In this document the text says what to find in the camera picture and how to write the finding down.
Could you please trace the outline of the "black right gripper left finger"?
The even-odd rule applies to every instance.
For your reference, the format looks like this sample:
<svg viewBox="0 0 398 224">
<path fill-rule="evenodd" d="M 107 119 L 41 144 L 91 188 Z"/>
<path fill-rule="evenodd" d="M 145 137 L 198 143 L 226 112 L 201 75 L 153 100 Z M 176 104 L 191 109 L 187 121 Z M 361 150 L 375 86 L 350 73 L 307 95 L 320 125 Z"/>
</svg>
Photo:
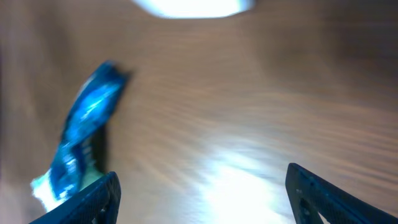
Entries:
<svg viewBox="0 0 398 224">
<path fill-rule="evenodd" d="M 112 171 L 32 223 L 115 224 L 120 201 L 121 185 L 118 175 Z"/>
</svg>

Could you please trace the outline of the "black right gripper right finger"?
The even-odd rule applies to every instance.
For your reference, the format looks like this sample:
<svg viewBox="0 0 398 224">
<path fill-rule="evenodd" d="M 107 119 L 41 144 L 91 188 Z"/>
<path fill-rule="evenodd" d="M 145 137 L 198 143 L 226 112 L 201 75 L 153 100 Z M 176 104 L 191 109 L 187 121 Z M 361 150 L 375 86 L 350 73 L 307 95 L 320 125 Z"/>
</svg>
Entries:
<svg viewBox="0 0 398 224">
<path fill-rule="evenodd" d="M 397 218 L 352 196 L 296 163 L 285 178 L 295 221 L 298 224 L 397 224 Z"/>
</svg>

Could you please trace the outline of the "blue snack wrapper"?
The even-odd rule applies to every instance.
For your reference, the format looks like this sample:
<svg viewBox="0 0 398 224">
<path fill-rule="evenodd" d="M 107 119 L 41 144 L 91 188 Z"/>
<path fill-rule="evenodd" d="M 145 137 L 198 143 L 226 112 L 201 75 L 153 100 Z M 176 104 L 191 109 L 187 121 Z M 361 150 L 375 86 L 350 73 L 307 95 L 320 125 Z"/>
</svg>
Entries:
<svg viewBox="0 0 398 224">
<path fill-rule="evenodd" d="M 50 165 L 50 185 L 57 200 L 67 199 L 80 191 L 87 167 L 83 143 L 108 122 L 126 83 L 127 76 L 108 60 L 81 87 L 65 120 Z"/>
</svg>

